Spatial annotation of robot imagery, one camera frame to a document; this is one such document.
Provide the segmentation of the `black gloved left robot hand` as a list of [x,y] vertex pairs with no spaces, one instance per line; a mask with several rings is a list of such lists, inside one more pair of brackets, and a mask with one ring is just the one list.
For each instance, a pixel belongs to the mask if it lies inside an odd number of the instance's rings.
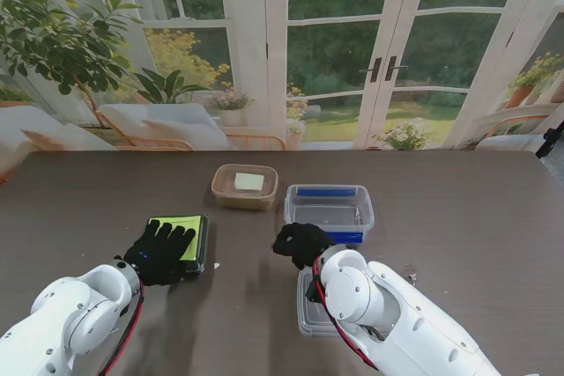
[[184,274],[181,258],[195,237],[194,229],[151,219],[123,260],[145,286],[175,284]]

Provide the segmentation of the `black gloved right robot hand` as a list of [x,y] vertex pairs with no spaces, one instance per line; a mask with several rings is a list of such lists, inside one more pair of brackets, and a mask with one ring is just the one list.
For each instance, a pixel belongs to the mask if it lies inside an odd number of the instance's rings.
[[274,254],[290,257],[293,265],[302,270],[312,267],[317,257],[334,245],[333,239],[320,227],[291,223],[282,227],[271,249]]

